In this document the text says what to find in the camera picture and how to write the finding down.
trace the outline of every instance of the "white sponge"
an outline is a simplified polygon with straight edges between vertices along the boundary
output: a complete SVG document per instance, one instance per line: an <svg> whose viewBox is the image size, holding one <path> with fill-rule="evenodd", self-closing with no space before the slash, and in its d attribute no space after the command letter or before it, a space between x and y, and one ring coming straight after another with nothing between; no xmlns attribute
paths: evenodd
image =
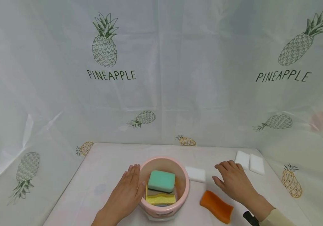
<svg viewBox="0 0 323 226"><path fill-rule="evenodd" d="M263 165L263 158L251 154L250 160L249 160L249 169L252 172L255 172L257 174L264 175L265 174L265 167Z"/></svg>
<svg viewBox="0 0 323 226"><path fill-rule="evenodd" d="M247 154L245 152L238 151L237 155L236 155L235 163L241 164L243 169L248 170L249 154Z"/></svg>
<svg viewBox="0 0 323 226"><path fill-rule="evenodd" d="M193 167L185 167L188 173L189 179L192 181L206 183L206 171L203 169L197 169Z"/></svg>

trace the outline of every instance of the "orange sponge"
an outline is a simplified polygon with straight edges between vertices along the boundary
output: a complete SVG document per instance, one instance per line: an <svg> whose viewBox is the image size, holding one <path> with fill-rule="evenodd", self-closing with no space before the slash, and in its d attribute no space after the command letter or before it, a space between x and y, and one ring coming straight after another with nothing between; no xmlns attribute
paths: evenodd
<svg viewBox="0 0 323 226"><path fill-rule="evenodd" d="M200 205L207 208L220 221L225 224L231 222L233 206L223 202L216 194L206 191L200 200Z"/></svg>

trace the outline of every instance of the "black object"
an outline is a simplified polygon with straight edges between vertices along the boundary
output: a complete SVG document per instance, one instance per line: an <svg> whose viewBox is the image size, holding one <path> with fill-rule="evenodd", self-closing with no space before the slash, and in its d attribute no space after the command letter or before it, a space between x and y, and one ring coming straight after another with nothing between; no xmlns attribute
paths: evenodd
<svg viewBox="0 0 323 226"><path fill-rule="evenodd" d="M249 211L246 211L243 214L243 217L250 223L252 226L260 226L259 221L257 220L256 217L252 216L252 214Z"/></svg>

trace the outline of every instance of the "pineapple text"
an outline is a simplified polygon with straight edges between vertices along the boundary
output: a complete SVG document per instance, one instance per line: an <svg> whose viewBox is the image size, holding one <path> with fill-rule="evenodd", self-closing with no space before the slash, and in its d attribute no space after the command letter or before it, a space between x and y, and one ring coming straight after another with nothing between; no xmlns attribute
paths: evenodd
<svg viewBox="0 0 323 226"><path fill-rule="evenodd" d="M294 80L294 81L301 81L301 82L305 82L307 78L309 78L309 74L312 74L311 72L306 72L304 76L303 73L300 75L301 71L296 71L296 70L286 70L286 71L275 71L275 72L267 72L267 73L259 73L256 79L256 82L262 78L262 80L260 79L260 81L263 82L267 82L267 81L276 81L276 80L282 80L286 77L286 79L290 79L290 77Z"/></svg>
<svg viewBox="0 0 323 226"><path fill-rule="evenodd" d="M135 71L130 71L130 73L128 74L128 72L126 71L114 71L114 72L105 72L105 71L90 71L87 70L87 73L90 77L90 79L95 79L95 80L135 80L136 78L134 78L135 76Z"/></svg>

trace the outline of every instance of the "shower curtain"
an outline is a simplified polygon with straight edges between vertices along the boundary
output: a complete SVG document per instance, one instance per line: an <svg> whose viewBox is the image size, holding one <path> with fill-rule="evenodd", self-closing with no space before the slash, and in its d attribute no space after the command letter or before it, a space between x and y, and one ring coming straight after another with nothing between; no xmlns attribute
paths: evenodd
<svg viewBox="0 0 323 226"><path fill-rule="evenodd" d="M0 0L0 225L95 142L258 148L323 225L323 2Z"/></svg>

